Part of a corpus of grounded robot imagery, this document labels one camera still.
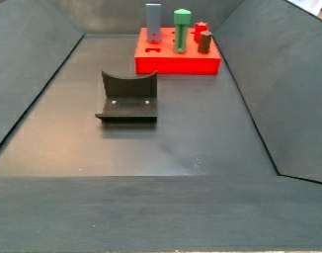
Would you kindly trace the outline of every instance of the red base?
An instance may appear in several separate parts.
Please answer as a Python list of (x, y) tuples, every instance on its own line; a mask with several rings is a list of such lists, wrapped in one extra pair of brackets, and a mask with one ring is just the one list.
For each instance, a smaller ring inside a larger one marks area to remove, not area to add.
[(216, 75), (220, 70), (221, 53), (212, 41), (210, 52), (198, 52), (194, 41), (196, 30), (188, 30), (186, 53), (174, 51), (174, 28), (161, 29), (161, 43), (148, 42), (148, 28), (142, 28), (136, 63), (138, 74), (194, 74)]

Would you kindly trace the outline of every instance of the gray wall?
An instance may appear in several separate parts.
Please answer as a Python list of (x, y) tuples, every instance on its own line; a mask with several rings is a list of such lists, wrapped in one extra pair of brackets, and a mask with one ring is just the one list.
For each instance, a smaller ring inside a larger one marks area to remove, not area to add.
[(50, 1), (0, 2), (0, 142), (82, 36)]
[(248, 0), (216, 36), (280, 173), (322, 182), (322, 21)]
[(146, 25), (146, 3), (162, 3), (162, 25), (173, 26), (173, 11), (193, 12), (193, 23), (206, 21), (217, 28), (244, 0), (54, 0), (70, 19), (89, 34), (138, 34)]

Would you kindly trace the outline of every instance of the gray floor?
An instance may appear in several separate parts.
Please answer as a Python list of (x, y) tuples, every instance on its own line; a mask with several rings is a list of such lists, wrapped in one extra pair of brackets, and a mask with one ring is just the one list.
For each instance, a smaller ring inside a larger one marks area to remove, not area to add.
[(136, 76), (137, 37), (89, 37), (0, 152), (0, 177), (273, 175), (226, 65), (160, 77), (157, 125), (106, 126), (101, 71)]
[(322, 250), (322, 185), (276, 176), (225, 65), (161, 77), (157, 128), (95, 119), (136, 42), (83, 40), (0, 150), (0, 252)]

